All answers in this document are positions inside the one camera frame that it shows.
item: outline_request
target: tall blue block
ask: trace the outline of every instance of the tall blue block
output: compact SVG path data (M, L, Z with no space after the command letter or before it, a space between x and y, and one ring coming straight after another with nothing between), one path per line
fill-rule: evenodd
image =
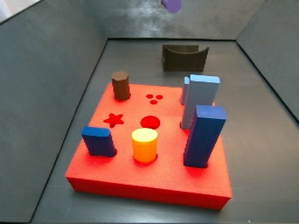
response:
M81 137L91 156L112 158L117 154L109 129L84 127L81 130Z
M227 113L223 107L196 105L183 154L183 164L185 166L207 167L226 121Z

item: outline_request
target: purple object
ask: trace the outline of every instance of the purple object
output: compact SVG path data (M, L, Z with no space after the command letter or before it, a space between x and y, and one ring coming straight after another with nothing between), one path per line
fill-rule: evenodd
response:
M181 0L163 0L163 6L171 13L176 13L183 7L183 1Z

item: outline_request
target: brown cylinder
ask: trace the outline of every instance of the brown cylinder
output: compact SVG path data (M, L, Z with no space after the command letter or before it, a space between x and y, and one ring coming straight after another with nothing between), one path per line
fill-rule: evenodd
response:
M112 74L112 85L113 85L115 98L119 101L128 100L131 94L129 94L127 72L116 72Z

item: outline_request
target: toy block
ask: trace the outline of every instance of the toy block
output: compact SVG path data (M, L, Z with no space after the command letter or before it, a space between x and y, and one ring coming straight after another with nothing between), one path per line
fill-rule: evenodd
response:
M196 106L183 154L183 164L185 166L207 167L226 121L227 113L223 107Z
M181 128L191 128L192 115L196 105L212 105L218 93L220 78L218 76L191 75L184 110L181 115Z
M184 77L183 78L183 89L181 89L181 105L184 105L184 102L185 102L185 95L188 92L189 82L191 82L189 77Z
M210 48L199 51L197 45L163 45L163 70L165 72L202 72Z
M109 129L84 127L81 137L88 147L88 154L91 156L104 156L112 158L117 154Z
M127 72L116 72L112 74L112 85L113 85L115 98L119 101L128 100L131 94L129 94Z
M153 129L136 129L132 133L133 156L141 163L156 160L156 138L157 132Z

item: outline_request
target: light blue block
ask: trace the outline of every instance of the light blue block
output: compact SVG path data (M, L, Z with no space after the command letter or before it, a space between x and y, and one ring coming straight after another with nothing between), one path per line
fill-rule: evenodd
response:
M187 92L188 92L188 87L189 87L189 77L184 77L183 78L183 89L181 89L181 105L184 105L185 102L185 96L187 96Z
M187 90L184 110L181 115L181 128L187 130L192 125L192 115L196 105L212 105L219 89L220 78L218 76L191 75Z

